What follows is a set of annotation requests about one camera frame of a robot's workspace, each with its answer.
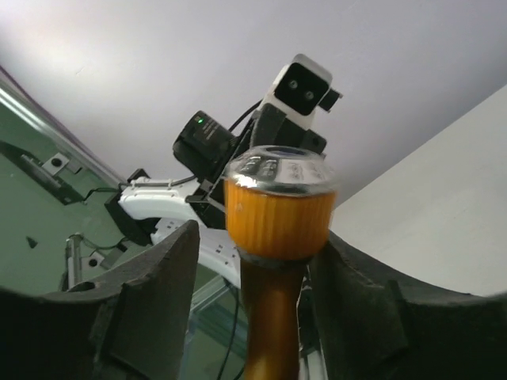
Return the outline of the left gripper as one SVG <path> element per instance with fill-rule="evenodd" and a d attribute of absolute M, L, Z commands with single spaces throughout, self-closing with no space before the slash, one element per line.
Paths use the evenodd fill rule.
<path fill-rule="evenodd" d="M 327 140 L 290 121 L 287 114 L 274 105 L 264 104 L 254 118 L 250 147 L 267 145 L 298 147 L 323 154 Z"/>

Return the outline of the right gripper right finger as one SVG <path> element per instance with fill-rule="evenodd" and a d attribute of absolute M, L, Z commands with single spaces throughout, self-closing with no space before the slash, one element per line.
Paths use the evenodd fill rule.
<path fill-rule="evenodd" d="M 335 234 L 310 278 L 328 378 L 505 378 L 504 294 L 425 283 Z"/>

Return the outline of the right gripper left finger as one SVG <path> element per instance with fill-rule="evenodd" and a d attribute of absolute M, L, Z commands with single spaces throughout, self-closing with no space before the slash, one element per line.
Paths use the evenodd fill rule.
<path fill-rule="evenodd" d="M 70 290 L 1 291 L 4 379 L 175 379 L 184 354 L 198 223 Z"/>

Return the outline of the orange water faucet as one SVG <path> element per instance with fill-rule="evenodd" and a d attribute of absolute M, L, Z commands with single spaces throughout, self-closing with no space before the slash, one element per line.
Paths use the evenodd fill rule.
<path fill-rule="evenodd" d="M 228 164 L 224 191 L 248 319 L 244 376 L 297 379 L 297 304 L 306 266 L 330 234 L 337 176 L 312 151 L 255 146 Z"/>

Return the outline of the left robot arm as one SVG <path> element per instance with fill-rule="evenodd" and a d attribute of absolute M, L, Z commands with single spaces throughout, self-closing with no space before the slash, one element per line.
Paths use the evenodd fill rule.
<path fill-rule="evenodd" d="M 308 262 L 326 243 L 336 199 L 325 140 L 279 101 L 261 101 L 239 135 L 197 112 L 174 143 L 185 180 L 136 174 L 109 212 L 139 245 L 183 222 L 200 225 L 199 263 L 234 285 L 243 261 L 269 269 Z"/>

